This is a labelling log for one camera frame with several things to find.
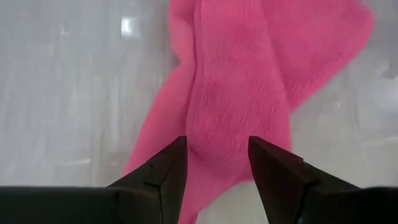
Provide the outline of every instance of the fabric fold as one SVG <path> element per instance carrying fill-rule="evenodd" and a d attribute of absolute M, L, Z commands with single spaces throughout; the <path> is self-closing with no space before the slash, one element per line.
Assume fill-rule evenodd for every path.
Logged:
<path fill-rule="evenodd" d="M 248 137 L 291 150 L 289 119 L 364 47 L 373 17 L 357 0 L 170 0 L 179 66 L 156 96 L 123 170 L 187 135 L 181 224 L 251 180 Z"/>

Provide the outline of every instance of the fleece fabric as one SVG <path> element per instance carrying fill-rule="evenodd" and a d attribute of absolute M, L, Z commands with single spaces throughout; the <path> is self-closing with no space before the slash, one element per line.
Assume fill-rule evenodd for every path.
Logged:
<path fill-rule="evenodd" d="M 252 180 L 248 137 L 291 150 L 289 118 L 366 44 L 358 0 L 170 0 L 178 67 L 156 96 L 123 174 L 188 138 L 181 224 Z"/>

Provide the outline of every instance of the pink towel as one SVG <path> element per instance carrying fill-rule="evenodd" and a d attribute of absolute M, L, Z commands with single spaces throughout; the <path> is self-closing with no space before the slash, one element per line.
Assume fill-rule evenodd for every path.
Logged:
<path fill-rule="evenodd" d="M 180 223 L 251 180 L 248 137 L 290 150 L 290 114 L 366 44 L 357 0 L 170 0 L 179 66 L 159 91 L 124 169 L 188 138 Z"/>

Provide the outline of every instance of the blurry background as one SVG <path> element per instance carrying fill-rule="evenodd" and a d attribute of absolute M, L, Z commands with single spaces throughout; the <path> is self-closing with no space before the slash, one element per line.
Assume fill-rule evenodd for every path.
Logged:
<path fill-rule="evenodd" d="M 292 116 L 294 153 L 360 187 L 398 185 L 398 2 L 367 47 Z M 167 0 L 0 0 L 0 185 L 116 180 L 176 65 Z M 198 223 L 266 223 L 241 184 Z"/>

